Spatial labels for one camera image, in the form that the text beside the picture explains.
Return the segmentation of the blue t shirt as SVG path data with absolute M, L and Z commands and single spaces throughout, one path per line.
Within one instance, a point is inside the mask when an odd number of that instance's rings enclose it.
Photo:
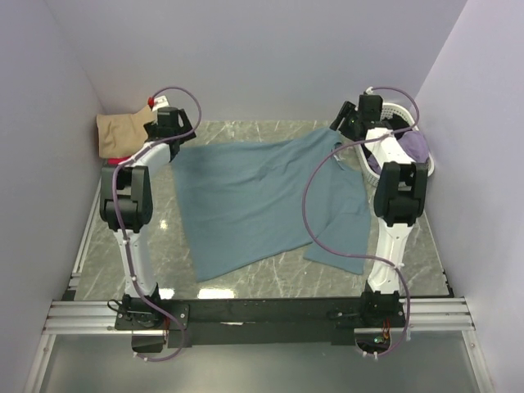
M 307 260 L 364 271 L 371 213 L 362 174 L 332 156 L 337 133 L 185 147 L 175 190 L 196 280 L 304 247 Z

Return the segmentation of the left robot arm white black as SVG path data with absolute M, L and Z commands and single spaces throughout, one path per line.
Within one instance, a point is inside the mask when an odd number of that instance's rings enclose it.
M 147 245 L 153 215 L 151 176 L 172 162 L 183 143 L 196 137 L 185 110 L 164 106 L 145 124 L 147 139 L 119 164 L 102 167 L 99 212 L 114 235 L 124 266 L 121 312 L 134 314 L 142 327 L 158 327 L 164 318 L 158 283 Z

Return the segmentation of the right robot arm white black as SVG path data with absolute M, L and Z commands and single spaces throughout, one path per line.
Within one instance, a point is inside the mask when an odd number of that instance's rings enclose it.
M 428 177 L 427 165 L 404 151 L 382 111 L 382 97 L 369 89 L 357 104 L 344 102 L 331 124 L 346 138 L 361 141 L 380 168 L 373 199 L 377 258 L 359 307 L 360 319 L 370 327 L 403 315 L 400 270 L 409 234 L 424 210 Z

